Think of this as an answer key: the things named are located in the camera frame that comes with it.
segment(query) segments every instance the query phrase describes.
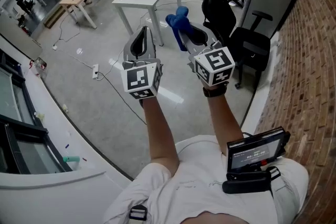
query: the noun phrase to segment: green object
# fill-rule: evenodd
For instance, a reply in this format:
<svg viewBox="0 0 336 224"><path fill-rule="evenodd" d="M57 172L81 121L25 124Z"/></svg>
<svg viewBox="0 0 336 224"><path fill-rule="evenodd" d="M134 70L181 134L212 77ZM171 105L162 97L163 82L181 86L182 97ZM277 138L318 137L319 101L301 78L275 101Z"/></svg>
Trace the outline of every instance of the green object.
<svg viewBox="0 0 336 224"><path fill-rule="evenodd" d="M69 163L69 162L79 162L80 161L80 157L79 156L65 156L63 157L63 161L65 163Z"/></svg>

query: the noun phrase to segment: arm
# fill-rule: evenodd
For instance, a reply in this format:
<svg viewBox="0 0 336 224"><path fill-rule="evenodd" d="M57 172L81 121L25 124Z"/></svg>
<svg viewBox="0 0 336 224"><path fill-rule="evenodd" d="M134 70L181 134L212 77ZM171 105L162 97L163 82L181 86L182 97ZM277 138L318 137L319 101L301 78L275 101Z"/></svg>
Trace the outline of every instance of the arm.
<svg viewBox="0 0 336 224"><path fill-rule="evenodd" d="M172 132L156 97L143 99L152 163L165 166L174 176L180 161Z"/></svg>
<svg viewBox="0 0 336 224"><path fill-rule="evenodd" d="M205 88L212 90L217 86L209 87L203 84ZM212 124L223 154L226 154L226 143L242 139L243 133L237 123L229 105L226 102L224 94L208 98Z"/></svg>

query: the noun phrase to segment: display screen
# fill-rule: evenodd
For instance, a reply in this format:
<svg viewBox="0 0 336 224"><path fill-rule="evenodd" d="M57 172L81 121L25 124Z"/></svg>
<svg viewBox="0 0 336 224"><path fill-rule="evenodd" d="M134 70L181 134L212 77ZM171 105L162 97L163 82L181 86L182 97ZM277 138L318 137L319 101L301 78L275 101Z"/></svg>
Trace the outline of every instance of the display screen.
<svg viewBox="0 0 336 224"><path fill-rule="evenodd" d="M257 146L250 150L233 154L231 169L241 168L247 164L260 162L263 159L271 158L275 155L280 140L275 140L268 144Z"/></svg>

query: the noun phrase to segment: white wall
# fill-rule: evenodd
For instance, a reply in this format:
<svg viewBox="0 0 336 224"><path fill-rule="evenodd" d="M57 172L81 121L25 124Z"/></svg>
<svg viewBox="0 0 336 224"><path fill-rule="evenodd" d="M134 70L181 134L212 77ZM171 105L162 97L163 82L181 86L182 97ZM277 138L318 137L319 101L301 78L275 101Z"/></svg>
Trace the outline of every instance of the white wall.
<svg viewBox="0 0 336 224"><path fill-rule="evenodd" d="M74 172L0 173L0 222L102 223L104 211L130 181L93 150L68 122L36 71L29 69L29 59L1 36L0 49L22 64L30 98L36 111L45 115L43 126L57 150L62 156L81 157L79 164L69 163Z"/></svg>

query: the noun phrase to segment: brick wall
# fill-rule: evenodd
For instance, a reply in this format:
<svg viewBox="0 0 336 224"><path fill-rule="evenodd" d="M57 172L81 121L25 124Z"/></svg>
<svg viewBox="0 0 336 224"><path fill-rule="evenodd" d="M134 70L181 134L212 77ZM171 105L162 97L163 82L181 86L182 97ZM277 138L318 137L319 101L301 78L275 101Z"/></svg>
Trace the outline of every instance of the brick wall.
<svg viewBox="0 0 336 224"><path fill-rule="evenodd" d="M295 223L336 223L336 0L297 0L280 41L257 132L280 125L290 131L287 157L309 172Z"/></svg>

